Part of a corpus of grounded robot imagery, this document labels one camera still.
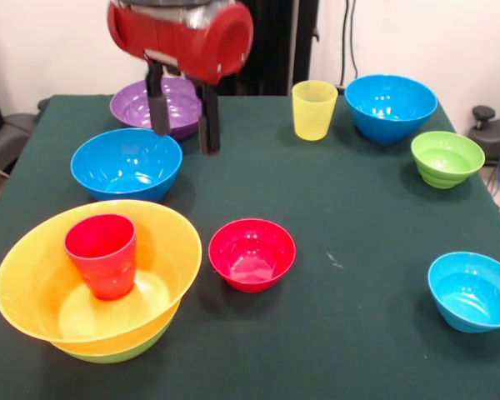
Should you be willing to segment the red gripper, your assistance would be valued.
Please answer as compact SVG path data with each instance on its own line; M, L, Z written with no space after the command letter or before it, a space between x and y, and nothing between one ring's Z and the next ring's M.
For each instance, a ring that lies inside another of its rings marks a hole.
M107 25L120 49L151 61L145 83L152 130L158 136L170 134L162 86L165 64L203 83L197 87L202 103L200 148L204 155L218 153L218 97L208 84L216 85L243 68L253 44L253 18L248 8L238 1L211 1L191 7L111 1Z

